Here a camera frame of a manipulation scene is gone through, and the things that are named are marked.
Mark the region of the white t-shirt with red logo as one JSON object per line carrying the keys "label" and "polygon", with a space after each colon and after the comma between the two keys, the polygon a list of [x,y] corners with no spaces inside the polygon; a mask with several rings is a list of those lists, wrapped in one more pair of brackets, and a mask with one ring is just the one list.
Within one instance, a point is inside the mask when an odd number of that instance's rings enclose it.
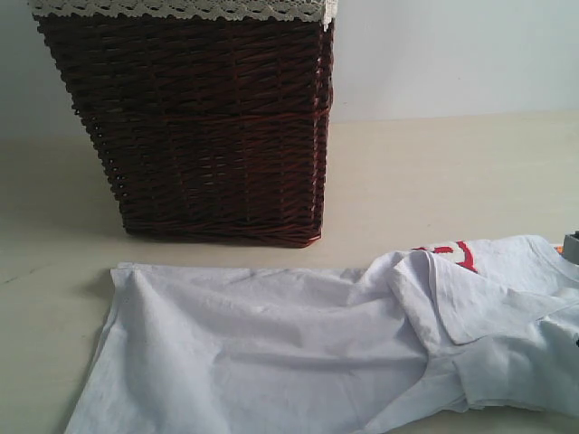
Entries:
{"label": "white t-shirt with red logo", "polygon": [[366,269],[121,263],[70,433],[385,433],[578,413],[578,267],[538,236]]}

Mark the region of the dark brown wicker basket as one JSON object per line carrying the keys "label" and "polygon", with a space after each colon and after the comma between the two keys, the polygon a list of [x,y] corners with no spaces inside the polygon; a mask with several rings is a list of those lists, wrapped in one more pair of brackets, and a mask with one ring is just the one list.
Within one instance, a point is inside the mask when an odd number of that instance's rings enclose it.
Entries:
{"label": "dark brown wicker basket", "polygon": [[36,22],[128,234],[291,248],[319,239],[332,25],[103,14]]}

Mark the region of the cream lace basket liner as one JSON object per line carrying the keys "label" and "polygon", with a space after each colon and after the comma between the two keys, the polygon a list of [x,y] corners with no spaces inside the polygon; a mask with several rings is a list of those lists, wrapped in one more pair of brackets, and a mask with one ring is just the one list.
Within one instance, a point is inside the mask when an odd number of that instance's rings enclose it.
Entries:
{"label": "cream lace basket liner", "polygon": [[107,17],[152,16],[216,21],[252,19],[282,22],[299,20],[324,27],[337,16],[337,1],[218,1],[218,0],[35,0],[28,3],[34,16]]}

